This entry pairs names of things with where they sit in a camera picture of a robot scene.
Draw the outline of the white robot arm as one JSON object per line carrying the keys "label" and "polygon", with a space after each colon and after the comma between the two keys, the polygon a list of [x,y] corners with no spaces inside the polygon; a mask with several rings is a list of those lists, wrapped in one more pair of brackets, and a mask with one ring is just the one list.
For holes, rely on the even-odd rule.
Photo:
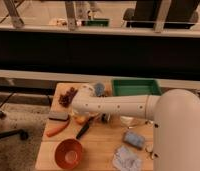
{"label": "white robot arm", "polygon": [[73,98],[80,114],[108,113],[152,120],[153,171],[200,171],[200,99],[184,89],[160,96],[135,95],[99,98],[83,84]]}

